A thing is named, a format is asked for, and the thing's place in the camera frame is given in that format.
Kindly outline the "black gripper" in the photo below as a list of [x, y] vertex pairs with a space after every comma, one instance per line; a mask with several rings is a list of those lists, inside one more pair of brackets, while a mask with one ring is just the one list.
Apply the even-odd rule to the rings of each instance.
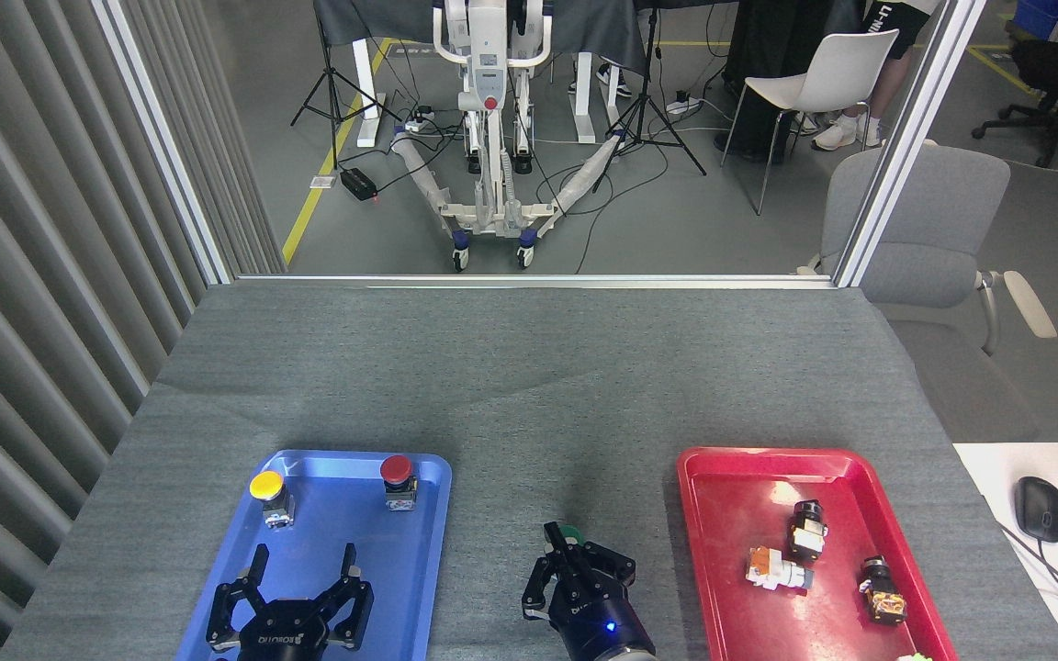
[[[571, 524], [545, 524], [546, 550], [522, 594], [524, 619], [553, 621], [571, 660], [655, 660], [656, 647], [630, 603], [636, 564]], [[602, 589], [596, 583], [605, 583]]]
[[[361, 648], [373, 589], [361, 579], [355, 565], [355, 544], [344, 547], [341, 575], [315, 599], [273, 599], [259, 591], [269, 551], [257, 544], [243, 577], [219, 583], [211, 602], [207, 644], [214, 651], [239, 645], [239, 660], [320, 660], [329, 644]], [[253, 616], [240, 632], [231, 626], [236, 605], [247, 599]]]

